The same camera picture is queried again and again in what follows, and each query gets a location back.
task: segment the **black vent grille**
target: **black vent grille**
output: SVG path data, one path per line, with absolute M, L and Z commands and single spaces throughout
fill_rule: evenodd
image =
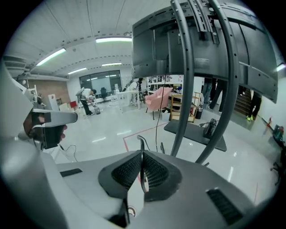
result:
M 141 154 L 138 154 L 134 158 L 128 160 L 124 164 L 114 169 L 111 173 L 112 178 L 125 187 L 127 190 L 130 189 L 141 167 Z
M 237 208 L 218 188 L 208 190 L 206 193 L 218 208 L 228 225 L 237 222 L 243 217 Z
M 162 184 L 169 176 L 168 169 L 147 154 L 144 157 L 144 172 L 148 178 L 149 189 Z

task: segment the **curved metal frame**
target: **curved metal frame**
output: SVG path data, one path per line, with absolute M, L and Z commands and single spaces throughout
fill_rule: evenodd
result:
M 218 17 L 227 46 L 228 86 L 227 86 L 227 97 L 225 100 L 223 112 L 219 119 L 219 123 L 208 145 L 205 147 L 204 151 L 196 160 L 196 163 L 199 164 L 202 164 L 207 159 L 207 157 L 211 154 L 211 152 L 215 148 L 217 142 L 223 136 L 223 133 L 227 128 L 227 125 L 231 119 L 231 115 L 236 104 L 236 97 L 239 85 L 239 60 L 237 55 L 238 52 L 231 25 L 224 11 L 218 4 L 218 2 L 216 0 L 209 0 L 209 3 Z
M 174 11 L 179 31 L 181 34 L 183 56 L 184 56 L 184 90 L 182 97 L 182 111 L 179 118 L 178 130 L 175 136 L 174 144 L 171 151 L 171 156 L 176 156 L 182 143 L 184 133 L 187 127 L 189 111 L 192 105 L 193 98 L 193 79 L 194 79 L 194 57 L 193 46 L 189 34 L 189 27 L 184 15 L 184 12 L 177 0 L 171 1 L 171 6 Z

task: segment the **staircase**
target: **staircase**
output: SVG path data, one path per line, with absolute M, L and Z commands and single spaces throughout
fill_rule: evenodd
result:
M 244 95 L 237 95 L 236 98 L 236 105 L 234 107 L 234 110 L 238 111 L 239 113 L 243 115 L 248 115 L 249 109 L 251 105 L 251 93 L 249 89 L 246 89 Z

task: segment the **white ceiling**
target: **white ceiling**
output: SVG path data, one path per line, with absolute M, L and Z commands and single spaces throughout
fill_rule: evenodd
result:
M 66 76 L 79 68 L 98 72 L 112 62 L 131 67 L 130 42 L 95 43 L 95 38 L 123 36 L 134 23 L 169 5 L 170 0 L 47 0 L 15 32 L 5 58 L 19 58 L 26 71 L 50 76 Z M 67 51 L 35 67 L 61 47 Z

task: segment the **jeans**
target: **jeans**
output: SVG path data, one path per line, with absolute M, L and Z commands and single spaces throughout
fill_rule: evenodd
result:
M 249 110 L 249 114 L 248 114 L 249 117 L 251 117 L 251 115 L 253 115 L 254 117 L 257 116 L 257 113 L 260 109 L 261 101 L 262 101 L 262 99 L 260 97 L 257 97 L 255 95 L 252 97 L 250 110 Z
M 202 95 L 204 96 L 204 103 L 208 103 L 210 91 L 212 88 L 212 83 L 205 83 L 202 88 Z
M 86 115 L 91 115 L 92 112 L 89 110 L 88 103 L 86 102 L 86 100 L 81 100 L 81 103 L 84 106 Z
M 216 90 L 215 90 L 214 99 L 213 99 L 213 101 L 212 101 L 211 104 L 210 104 L 210 108 L 213 109 L 213 108 L 215 107 L 215 104 L 216 104 L 216 102 L 218 101 L 219 95 L 220 95 L 220 93 L 221 93 L 222 91 L 223 91 L 223 96 L 222 96 L 222 101 L 221 101 L 220 106 L 219 106 L 219 112 L 222 112 L 222 111 L 223 111 L 223 106 L 224 106 L 225 98 L 226 98 L 226 96 L 227 96 L 227 89 L 220 87 L 219 84 L 218 84 L 217 87 L 216 87 Z

